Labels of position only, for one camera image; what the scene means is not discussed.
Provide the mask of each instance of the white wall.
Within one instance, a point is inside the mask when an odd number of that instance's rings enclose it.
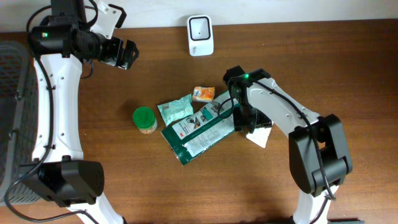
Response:
[[[192,14],[209,15],[214,25],[398,18],[398,0],[105,1],[126,10],[123,27],[185,26]],[[29,16],[48,4],[50,0],[0,0],[0,32],[24,30]]]

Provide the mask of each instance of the gray mesh basket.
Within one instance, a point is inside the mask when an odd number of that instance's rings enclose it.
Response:
[[[0,42],[0,206],[18,167],[31,163],[37,135],[38,91],[30,55],[20,43]],[[13,204],[40,197],[19,184],[9,195]]]

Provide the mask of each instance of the small jar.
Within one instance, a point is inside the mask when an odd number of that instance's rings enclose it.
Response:
[[[154,112],[148,107],[140,107],[132,114],[132,120],[142,134],[153,133],[157,128]]]

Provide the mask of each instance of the green packet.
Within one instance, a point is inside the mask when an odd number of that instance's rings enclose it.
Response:
[[[192,96],[188,94],[179,100],[174,100],[162,105],[158,105],[158,109],[166,127],[173,121],[184,118],[193,114],[193,108],[191,106]]]
[[[193,115],[162,130],[163,137],[183,165],[234,132],[233,115],[225,119],[217,115],[218,108],[227,99],[229,99],[228,91],[207,103]],[[220,109],[220,115],[225,116],[231,110],[231,102],[227,101]]]

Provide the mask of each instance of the green bottle cap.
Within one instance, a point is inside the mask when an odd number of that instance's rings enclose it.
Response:
[[[156,121],[154,112],[148,107],[140,107],[132,114],[132,120],[138,128],[151,128]]]

